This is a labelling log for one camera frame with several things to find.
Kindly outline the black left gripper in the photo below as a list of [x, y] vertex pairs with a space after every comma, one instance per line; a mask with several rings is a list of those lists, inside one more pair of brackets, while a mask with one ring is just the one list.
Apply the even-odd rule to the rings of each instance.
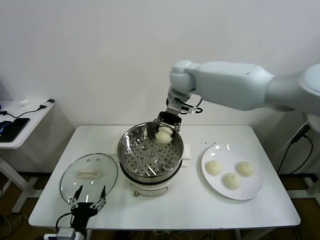
[[81, 185], [74, 193], [73, 197], [70, 197], [68, 203], [71, 206], [71, 214], [73, 220], [71, 222], [71, 227], [74, 229], [86, 229], [89, 219], [98, 214], [97, 209], [102, 209], [106, 204], [106, 187], [104, 186], [99, 200], [96, 202], [80, 202], [78, 199], [82, 192], [83, 185]]

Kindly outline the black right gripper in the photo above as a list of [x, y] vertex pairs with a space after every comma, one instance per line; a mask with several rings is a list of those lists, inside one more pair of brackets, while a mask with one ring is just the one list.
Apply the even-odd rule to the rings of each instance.
[[158, 117], [153, 120], [154, 123], [154, 134], [157, 134], [160, 128], [161, 123], [165, 124], [174, 124], [170, 125], [170, 129], [172, 131], [171, 139], [175, 139], [179, 136], [179, 132], [181, 129], [182, 119], [180, 117], [180, 110], [167, 107], [165, 111], [161, 111], [158, 114]]

